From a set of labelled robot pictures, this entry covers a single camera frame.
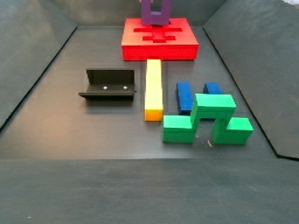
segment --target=long yellow block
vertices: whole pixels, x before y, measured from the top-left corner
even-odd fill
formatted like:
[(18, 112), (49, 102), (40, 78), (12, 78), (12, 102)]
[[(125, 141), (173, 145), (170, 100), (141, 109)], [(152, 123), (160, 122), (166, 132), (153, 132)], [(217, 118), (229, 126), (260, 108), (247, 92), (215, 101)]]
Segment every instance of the long yellow block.
[(158, 59), (146, 60), (145, 86), (144, 86), (144, 120), (158, 122), (164, 116), (164, 95), (161, 61)]

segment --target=dark gray surface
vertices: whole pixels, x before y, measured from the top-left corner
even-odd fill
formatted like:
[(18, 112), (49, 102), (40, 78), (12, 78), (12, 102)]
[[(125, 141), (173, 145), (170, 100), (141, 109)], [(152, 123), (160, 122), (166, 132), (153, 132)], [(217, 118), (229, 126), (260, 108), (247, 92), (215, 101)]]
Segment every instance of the dark gray surface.
[(299, 158), (299, 10), (228, 0), (204, 30), (280, 156)]
[(297, 162), (0, 161), (5, 224), (296, 224)]
[[(161, 124), (144, 121), (145, 62), (121, 59), (122, 28), (80, 27), (0, 133), (0, 158), (273, 157), (204, 31), (200, 27), (193, 31), (200, 41), (197, 59), (162, 62), (164, 113), (177, 114), (176, 81), (190, 81), (193, 93), (201, 92), (205, 81), (217, 81), (223, 92), (235, 97), (236, 116), (249, 117), (256, 128), (245, 146), (212, 145), (212, 122), (200, 125), (193, 144), (162, 143)], [(130, 106), (78, 97), (89, 85), (89, 67), (134, 69)]]
[(0, 128), (74, 28), (50, 2), (0, 0)]
[[(50, 0), (78, 25), (124, 25), (125, 18), (141, 17), (138, 0)], [(192, 25), (203, 25), (227, 0), (172, 0), (172, 17), (186, 17)]]

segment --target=gray wall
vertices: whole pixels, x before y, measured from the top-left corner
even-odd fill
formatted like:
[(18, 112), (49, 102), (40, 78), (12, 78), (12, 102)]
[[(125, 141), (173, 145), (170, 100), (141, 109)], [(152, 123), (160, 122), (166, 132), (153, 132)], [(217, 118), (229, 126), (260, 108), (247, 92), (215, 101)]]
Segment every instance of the gray wall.
[(0, 128), (76, 24), (46, 0), (0, 0)]
[[(140, 18), (138, 0), (52, 0), (78, 25), (124, 25), (125, 18)], [(203, 25), (227, 0), (172, 0), (172, 16)]]
[(228, 0), (203, 27), (276, 153), (299, 158), (299, 10)]

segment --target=red block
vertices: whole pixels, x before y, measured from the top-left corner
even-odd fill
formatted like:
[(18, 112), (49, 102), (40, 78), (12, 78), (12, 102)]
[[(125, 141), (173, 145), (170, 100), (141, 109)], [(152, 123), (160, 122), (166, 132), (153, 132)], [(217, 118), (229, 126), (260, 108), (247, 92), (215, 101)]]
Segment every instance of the red block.
[(121, 41), (124, 60), (195, 60), (200, 45), (184, 17), (168, 25), (144, 25), (128, 18)]

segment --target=green block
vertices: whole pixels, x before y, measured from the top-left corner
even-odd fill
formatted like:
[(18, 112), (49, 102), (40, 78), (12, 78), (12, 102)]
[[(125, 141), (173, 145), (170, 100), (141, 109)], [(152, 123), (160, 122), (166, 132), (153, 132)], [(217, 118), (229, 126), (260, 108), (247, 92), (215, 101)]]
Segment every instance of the green block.
[(164, 143), (186, 143), (190, 144), (195, 138), (195, 132), (192, 133), (162, 133)]
[(162, 116), (162, 132), (195, 132), (190, 117), (188, 115), (164, 115)]
[(196, 94), (190, 109), (190, 123), (199, 125), (201, 118), (229, 119), (236, 103), (229, 94)]
[(217, 120), (212, 127), (212, 142), (215, 144), (244, 144), (253, 132), (249, 120), (243, 117), (232, 117)]

